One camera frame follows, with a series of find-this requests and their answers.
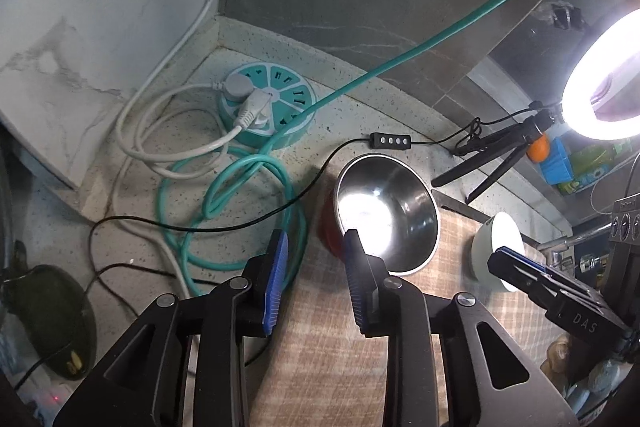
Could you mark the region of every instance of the stainless steel bowl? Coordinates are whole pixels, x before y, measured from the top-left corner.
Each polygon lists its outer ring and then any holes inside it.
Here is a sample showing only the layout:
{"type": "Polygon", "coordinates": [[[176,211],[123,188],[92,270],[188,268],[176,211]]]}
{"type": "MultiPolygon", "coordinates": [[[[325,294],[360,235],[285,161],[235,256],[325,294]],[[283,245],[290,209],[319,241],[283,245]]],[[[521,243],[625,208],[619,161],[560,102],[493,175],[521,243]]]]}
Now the stainless steel bowl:
{"type": "Polygon", "coordinates": [[[391,156],[349,162],[335,184],[334,212],[340,231],[357,229],[364,251],[394,275],[423,268],[438,247],[440,214],[429,187],[391,156]]]}

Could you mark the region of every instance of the plaid cloth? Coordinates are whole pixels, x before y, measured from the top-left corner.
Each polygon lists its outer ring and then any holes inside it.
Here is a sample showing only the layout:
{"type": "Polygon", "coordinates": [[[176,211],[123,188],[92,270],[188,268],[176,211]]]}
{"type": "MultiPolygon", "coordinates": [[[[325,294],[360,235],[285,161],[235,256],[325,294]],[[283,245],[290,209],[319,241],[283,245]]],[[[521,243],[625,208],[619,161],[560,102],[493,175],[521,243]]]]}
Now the plaid cloth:
{"type": "MultiPolygon", "coordinates": [[[[536,362],[561,330],[524,293],[491,293],[470,275],[468,252],[480,227],[443,210],[431,262],[406,277],[423,292],[473,293],[536,362]]],[[[353,319],[344,266],[310,233],[305,259],[281,311],[273,356],[251,412],[254,427],[378,427],[385,396],[387,339],[365,339],[353,319]]],[[[527,255],[543,262],[533,249],[527,255]]],[[[440,344],[432,335],[440,422],[447,419],[440,344]]]]}

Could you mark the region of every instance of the metal screw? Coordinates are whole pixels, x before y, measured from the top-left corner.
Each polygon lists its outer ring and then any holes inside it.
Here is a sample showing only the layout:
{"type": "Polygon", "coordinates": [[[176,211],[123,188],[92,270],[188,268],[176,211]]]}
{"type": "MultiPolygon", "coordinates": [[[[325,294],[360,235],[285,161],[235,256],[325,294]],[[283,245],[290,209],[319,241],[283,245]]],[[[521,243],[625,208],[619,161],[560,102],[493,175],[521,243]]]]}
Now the metal screw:
{"type": "Polygon", "coordinates": [[[402,287],[402,279],[398,279],[398,277],[386,277],[382,283],[392,290],[398,290],[402,287]]]}
{"type": "Polygon", "coordinates": [[[473,295],[471,295],[471,293],[467,293],[467,292],[459,293],[456,299],[458,300],[458,303],[463,306],[469,307],[476,304],[476,298],[473,295]]]}
{"type": "Polygon", "coordinates": [[[244,277],[234,277],[229,281],[229,286],[234,290],[244,290],[249,286],[249,281],[244,277]]]}
{"type": "Polygon", "coordinates": [[[156,304],[161,308],[169,308],[174,305],[174,302],[175,297],[171,293],[163,293],[156,299],[156,304]]]}

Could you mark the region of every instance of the tripod stand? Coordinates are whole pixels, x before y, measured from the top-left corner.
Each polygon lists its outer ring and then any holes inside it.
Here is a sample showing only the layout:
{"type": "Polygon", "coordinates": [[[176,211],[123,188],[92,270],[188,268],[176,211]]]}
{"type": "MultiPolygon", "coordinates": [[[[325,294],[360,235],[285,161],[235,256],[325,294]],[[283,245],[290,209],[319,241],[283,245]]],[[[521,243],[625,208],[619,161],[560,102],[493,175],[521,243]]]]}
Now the tripod stand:
{"type": "Polygon", "coordinates": [[[485,137],[471,137],[464,145],[455,147],[451,153],[453,156],[466,156],[471,152],[477,154],[434,178],[431,185],[442,187],[512,151],[507,159],[466,197],[465,202],[471,203],[513,167],[526,154],[529,146],[555,122],[551,111],[544,108],[522,123],[515,123],[485,137]]]}

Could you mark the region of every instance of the marble wall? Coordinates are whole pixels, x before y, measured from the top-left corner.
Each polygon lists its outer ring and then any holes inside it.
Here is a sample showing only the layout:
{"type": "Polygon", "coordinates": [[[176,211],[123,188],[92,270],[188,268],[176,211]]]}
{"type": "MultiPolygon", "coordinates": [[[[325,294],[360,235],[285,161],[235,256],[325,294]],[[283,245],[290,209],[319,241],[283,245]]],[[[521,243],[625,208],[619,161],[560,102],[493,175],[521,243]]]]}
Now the marble wall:
{"type": "Polygon", "coordinates": [[[124,100],[203,2],[0,0],[0,120],[78,187],[124,100]]]}

